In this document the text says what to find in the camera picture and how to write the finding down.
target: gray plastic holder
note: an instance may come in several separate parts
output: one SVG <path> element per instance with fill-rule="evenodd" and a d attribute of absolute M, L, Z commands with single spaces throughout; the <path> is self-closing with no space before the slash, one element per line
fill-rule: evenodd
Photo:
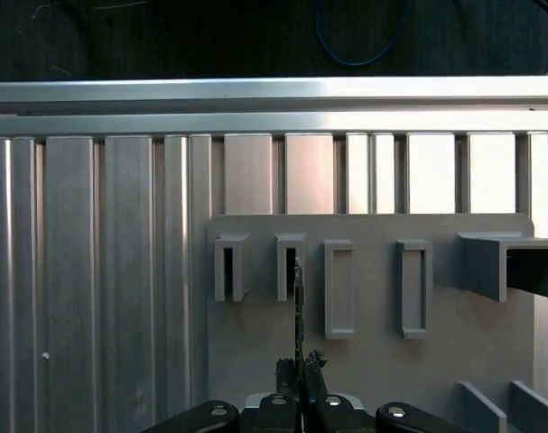
<path fill-rule="evenodd" d="M 291 258 L 297 259 L 302 267 L 302 279 L 305 274 L 305 243 L 304 235 L 277 235 L 277 300 L 284 302 L 288 300 L 288 290 L 292 275 L 288 272 L 293 272 L 293 263 Z"/>
<path fill-rule="evenodd" d="M 462 288 L 498 302 L 506 289 L 548 298 L 548 239 L 520 233 L 460 234 Z"/>
<path fill-rule="evenodd" d="M 404 338 L 426 338 L 432 295 L 432 244 L 423 239 L 399 240 L 399 320 Z"/>
<path fill-rule="evenodd" d="M 461 382 L 462 425 L 474 432 L 507 433 L 507 416 L 482 392 L 468 382 Z"/>
<path fill-rule="evenodd" d="M 324 293 L 326 338 L 354 336 L 354 278 L 349 240 L 324 241 Z"/>
<path fill-rule="evenodd" d="M 523 433 L 548 431 L 548 400 L 522 382 L 510 384 L 510 421 Z"/>
<path fill-rule="evenodd" d="M 232 300 L 240 302 L 249 292 L 247 254 L 249 236 L 222 236 L 214 243 L 215 300 L 225 301 L 231 292 Z"/>

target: metal wall panel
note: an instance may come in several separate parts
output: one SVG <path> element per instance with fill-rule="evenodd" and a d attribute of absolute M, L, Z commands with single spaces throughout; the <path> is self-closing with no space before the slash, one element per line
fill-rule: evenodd
<path fill-rule="evenodd" d="M 395 143 L 391 134 L 374 134 L 370 142 L 371 204 L 377 214 L 395 212 Z"/>
<path fill-rule="evenodd" d="M 469 146 L 469 211 L 516 212 L 515 137 L 471 134 Z"/>
<path fill-rule="evenodd" d="M 149 137 L 105 142 L 107 431 L 158 419 L 155 173 Z"/>
<path fill-rule="evenodd" d="M 408 212 L 452 214 L 456 209 L 454 135 L 409 134 Z"/>
<path fill-rule="evenodd" d="M 263 215 L 274 211 L 271 135 L 226 135 L 224 172 L 226 214 Z"/>
<path fill-rule="evenodd" d="M 370 210 L 370 153 L 366 134 L 346 135 L 347 213 L 367 214 Z"/>
<path fill-rule="evenodd" d="M 285 138 L 285 210 L 288 214 L 333 214 L 335 151 L 331 135 Z"/>
<path fill-rule="evenodd" d="M 39 202 L 32 139 L 0 139 L 0 426 L 39 431 Z"/>
<path fill-rule="evenodd" d="M 45 227 L 49 431 L 100 431 L 101 377 L 95 145 L 46 144 Z"/>
<path fill-rule="evenodd" d="M 1 92 L 25 115 L 0 118 L 0 136 L 34 139 L 0 138 L 0 431 L 139 431 L 215 397 L 212 215 L 519 211 L 548 236 L 548 78 L 490 79 L 407 99 L 364 79 L 355 94 L 350 81 L 224 82 L 225 102 L 216 82 Z M 26 115 L 38 103 L 48 111 Z M 534 360 L 548 398 L 539 297 Z"/>
<path fill-rule="evenodd" d="M 163 221 L 157 226 L 163 239 L 165 350 L 159 374 L 166 374 L 167 411 L 173 415 L 190 406 L 190 252 L 188 236 L 188 139 L 168 136 L 163 146 Z"/>
<path fill-rule="evenodd" d="M 517 161 L 519 197 L 529 188 L 528 208 L 519 200 L 518 210 L 529 213 L 537 237 L 548 237 L 548 134 L 528 134 L 517 143 L 520 155 Z M 534 297 L 534 387 L 548 398 L 548 299 Z"/>

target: vertical aluminum slat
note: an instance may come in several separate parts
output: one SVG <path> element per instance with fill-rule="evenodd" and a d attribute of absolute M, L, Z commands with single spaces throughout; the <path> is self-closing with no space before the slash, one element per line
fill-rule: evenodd
<path fill-rule="evenodd" d="M 469 134 L 468 208 L 474 214 L 516 212 L 515 137 Z"/>
<path fill-rule="evenodd" d="M 208 399 L 208 307 L 206 224 L 211 219 L 211 137 L 190 138 L 190 389 L 189 405 Z"/>
<path fill-rule="evenodd" d="M 272 158 L 271 135 L 226 135 L 226 214 L 267 215 L 274 211 Z"/>
<path fill-rule="evenodd" d="M 188 219 L 188 139 L 164 143 L 164 293 L 167 416 L 184 411 L 191 400 L 190 251 Z"/>
<path fill-rule="evenodd" d="M 149 137 L 105 142 L 107 431 L 151 427 L 157 420 L 156 280 L 153 144 Z"/>
<path fill-rule="evenodd" d="M 530 215 L 535 236 L 548 237 L 548 134 L 516 138 L 518 211 Z M 548 399 L 548 299 L 540 296 L 534 297 L 534 390 Z"/>
<path fill-rule="evenodd" d="M 50 431 L 100 431 L 99 283 L 95 147 L 46 143 L 46 301 Z"/>
<path fill-rule="evenodd" d="M 456 209 L 452 134 L 408 134 L 408 212 L 453 214 Z"/>
<path fill-rule="evenodd" d="M 286 213 L 333 214 L 336 209 L 334 165 L 334 141 L 330 134 L 286 135 Z"/>
<path fill-rule="evenodd" d="M 0 431 L 15 432 L 13 146 L 0 139 Z"/>
<path fill-rule="evenodd" d="M 395 212 L 395 143 L 391 134 L 372 135 L 370 141 L 370 211 Z"/>
<path fill-rule="evenodd" d="M 346 135 L 348 214 L 369 213 L 370 154 L 366 134 Z"/>
<path fill-rule="evenodd" d="M 44 400 L 41 379 L 42 327 L 38 322 L 41 296 L 38 257 L 38 179 L 33 139 L 13 142 L 15 389 L 17 431 L 39 431 Z"/>
<path fill-rule="evenodd" d="M 32 139 L 0 139 L 0 426 L 17 432 L 42 416 L 35 153 Z"/>

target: gray pegboard panel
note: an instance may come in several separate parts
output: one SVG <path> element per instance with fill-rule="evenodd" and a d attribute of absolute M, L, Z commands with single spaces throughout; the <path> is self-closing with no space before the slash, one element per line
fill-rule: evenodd
<path fill-rule="evenodd" d="M 209 295 L 209 397 L 243 407 L 246 396 L 274 389 L 275 362 L 293 356 L 293 290 L 288 288 L 287 301 L 278 300 L 283 254 L 277 239 L 297 236 L 304 240 L 304 349 L 326 353 L 329 391 L 359 397 L 370 412 L 405 401 L 459 419 L 465 406 L 459 383 L 468 382 L 508 413 L 510 383 L 533 383 L 533 295 L 510 290 L 500 303 L 462 290 L 459 234 L 532 237 L 533 231 L 522 215 L 215 217 L 208 225 L 208 269 L 214 267 L 216 240 L 248 236 L 247 262 L 241 265 L 250 287 L 241 302 L 216 302 Z M 397 246 L 408 239 L 432 247 L 432 293 L 428 308 L 420 310 L 428 328 L 421 339 L 405 339 L 401 329 Z M 334 271 L 351 269 L 352 333 L 328 339 L 325 245 L 345 240 L 351 251 Z M 332 278 L 339 285 L 335 274 Z M 417 299 L 425 299 L 428 288 L 415 289 Z M 339 287 L 332 293 L 339 294 Z"/>

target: gray bracket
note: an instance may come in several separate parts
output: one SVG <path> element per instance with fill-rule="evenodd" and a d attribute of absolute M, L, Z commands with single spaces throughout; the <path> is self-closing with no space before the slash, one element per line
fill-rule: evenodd
<path fill-rule="evenodd" d="M 461 382 L 464 427 L 474 432 L 507 433 L 506 414 L 482 392 L 467 382 Z"/>
<path fill-rule="evenodd" d="M 548 400 L 522 382 L 511 383 L 509 413 L 521 433 L 548 431 Z"/>
<path fill-rule="evenodd" d="M 460 238 L 464 290 L 498 302 L 506 302 L 507 288 L 548 298 L 548 239 L 521 233 L 464 233 Z"/>
<path fill-rule="evenodd" d="M 247 235 L 222 236 L 214 243 L 215 300 L 226 300 L 231 292 L 232 300 L 241 301 L 249 291 L 247 280 Z"/>
<path fill-rule="evenodd" d="M 399 315 L 404 338 L 426 338 L 432 295 L 432 244 L 423 239 L 399 240 Z"/>
<path fill-rule="evenodd" d="M 324 241 L 324 292 L 326 338 L 354 335 L 354 277 L 349 240 Z"/>

